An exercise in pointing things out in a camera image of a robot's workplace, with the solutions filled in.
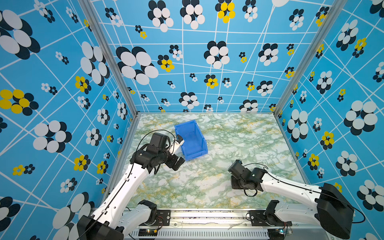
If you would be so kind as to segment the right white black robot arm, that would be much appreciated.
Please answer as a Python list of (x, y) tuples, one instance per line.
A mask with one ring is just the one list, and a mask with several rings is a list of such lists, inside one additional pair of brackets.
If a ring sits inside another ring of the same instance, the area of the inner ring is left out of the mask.
[(249, 170), (240, 160), (228, 171), (234, 190), (273, 193), (295, 201), (294, 204), (270, 201), (263, 213), (247, 214), (246, 218), (252, 223), (290, 227), (292, 222), (299, 222), (321, 226), (340, 239), (350, 238), (355, 209), (335, 186), (297, 183), (269, 173), (266, 167)]

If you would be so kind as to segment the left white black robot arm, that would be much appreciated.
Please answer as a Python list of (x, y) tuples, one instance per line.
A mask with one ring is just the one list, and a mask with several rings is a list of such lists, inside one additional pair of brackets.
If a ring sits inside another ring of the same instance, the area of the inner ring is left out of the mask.
[(184, 143), (180, 135), (170, 139), (160, 131), (152, 131), (150, 143), (139, 144), (130, 160), (130, 167), (104, 202), (77, 224), (79, 240), (123, 240), (139, 225), (151, 224), (157, 218), (157, 205), (143, 200), (124, 213), (133, 194), (150, 175), (155, 175), (162, 164), (177, 171), (185, 162), (175, 152)]

